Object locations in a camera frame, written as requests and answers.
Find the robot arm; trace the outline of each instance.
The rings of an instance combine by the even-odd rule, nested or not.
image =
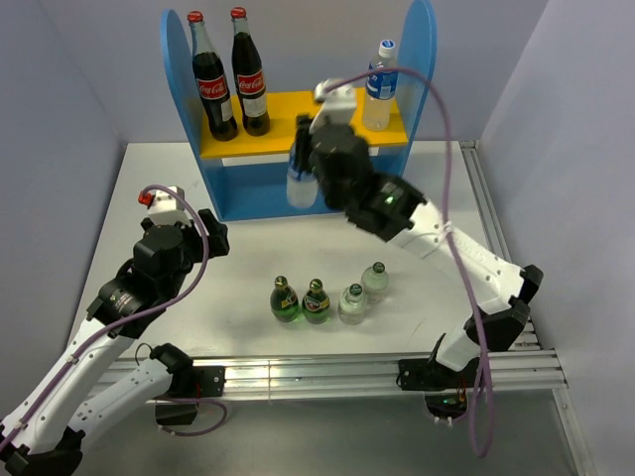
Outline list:
[[[368,144],[347,123],[356,107],[352,86],[324,93],[334,82],[317,87],[322,110],[313,123],[307,118],[298,121],[297,167],[316,176],[329,208],[342,210],[358,228],[426,259],[427,265],[459,282],[445,240],[451,224],[444,223],[435,205],[405,180],[373,170]],[[455,227],[451,231],[481,310],[488,350],[505,351],[527,323],[528,304],[543,274],[535,266],[520,268],[506,262]],[[471,317],[441,336],[427,362],[400,362],[400,385],[404,390],[439,391],[456,388],[459,379],[471,384],[479,355]]]
[[[171,187],[179,196],[181,189]],[[101,433],[151,398],[169,393],[193,397],[195,377],[192,360],[182,351],[164,344],[155,347],[150,359],[99,394],[84,401],[101,375],[164,310],[115,328],[92,342],[77,358],[75,351],[95,332],[123,317],[154,308],[179,293],[186,275],[202,260],[201,237],[182,206],[169,194],[157,191],[140,196],[148,206],[142,222],[143,238],[133,258],[105,284],[88,308],[88,317],[60,360],[38,388],[0,423],[0,459],[13,475],[69,475],[85,451]],[[229,252],[227,227],[209,210],[198,215],[207,229],[209,258]],[[56,380],[62,367],[69,370]],[[36,401],[46,398],[40,405]],[[22,423],[25,414],[32,416]],[[7,443],[5,438],[20,429]]]

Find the bottle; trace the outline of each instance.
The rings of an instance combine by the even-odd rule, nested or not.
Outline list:
[[[311,280],[309,290],[302,299],[302,314],[311,324],[326,322],[330,311],[330,300],[320,280]]]
[[[297,147],[305,147],[305,157],[311,154],[311,139],[308,137],[311,122],[309,116],[301,115],[296,118],[298,132],[289,152],[287,201],[295,208],[309,208],[318,197],[318,180],[311,172],[301,170],[297,155]]]
[[[368,67],[378,69],[396,65],[395,42],[384,40],[379,45],[377,56]],[[383,131],[388,127],[390,108],[395,97],[395,89],[397,89],[397,77],[396,71],[368,76],[361,122],[369,131]]]
[[[344,324],[357,325],[364,320],[367,305],[366,293],[362,286],[350,285],[339,297],[337,313]]]
[[[298,295],[294,289],[287,283],[287,278],[279,276],[274,282],[274,290],[271,293],[269,303],[271,311],[281,322],[291,322],[298,315],[300,303]]]
[[[366,291],[369,302],[379,301],[388,288],[388,273],[383,263],[377,262],[361,275],[361,286]]]
[[[231,100],[225,70],[209,40],[202,13],[188,13],[191,28],[191,65],[198,85],[202,106],[207,113],[209,131],[217,141],[230,141],[238,134],[238,125],[231,110]]]
[[[231,66],[242,108],[242,125],[248,134],[263,136],[269,132],[269,113],[262,62],[249,34],[246,10],[242,7],[232,8],[231,20],[234,24]]]

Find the white bottle cap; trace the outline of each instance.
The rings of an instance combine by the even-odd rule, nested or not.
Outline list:
[[[392,40],[382,40],[379,44],[379,56],[382,58],[392,58],[395,55],[395,42]]]

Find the wall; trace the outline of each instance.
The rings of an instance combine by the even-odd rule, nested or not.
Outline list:
[[[633,473],[633,2],[551,0],[482,137],[514,258],[536,263],[600,474]]]
[[[365,69],[379,42],[399,39],[410,0],[245,0],[270,91],[310,89]],[[477,139],[547,0],[437,0],[436,83],[448,102],[454,135]],[[161,12],[205,14],[231,73],[234,0],[45,2],[63,38],[126,142],[182,142],[186,135],[168,90],[159,45]],[[422,138],[441,138],[435,108]]]
[[[0,418],[61,354],[121,147],[35,0],[0,0]]]

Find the white table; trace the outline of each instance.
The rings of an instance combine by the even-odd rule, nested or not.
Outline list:
[[[485,244],[458,143],[453,144],[453,160],[452,222]],[[404,177],[440,205],[444,165],[443,143],[416,142]],[[150,183],[178,185],[195,209],[212,208],[188,144],[130,144],[73,333],[99,288],[113,278],[141,238],[139,223],[145,207],[137,203],[137,195]],[[151,345],[172,342],[192,357],[429,352],[443,332],[470,315],[461,286],[412,255],[355,229],[342,214],[229,222],[228,226],[229,256],[211,260],[198,288],[168,309],[140,341]],[[336,316],[339,294],[358,282],[362,271],[375,261],[384,262],[390,274],[388,296],[362,324],[347,326]],[[274,278],[281,274],[300,296],[310,279],[322,279],[335,304],[331,319],[322,325],[308,324],[303,318],[279,323],[269,309],[269,295]],[[131,356],[133,350],[124,357]]]

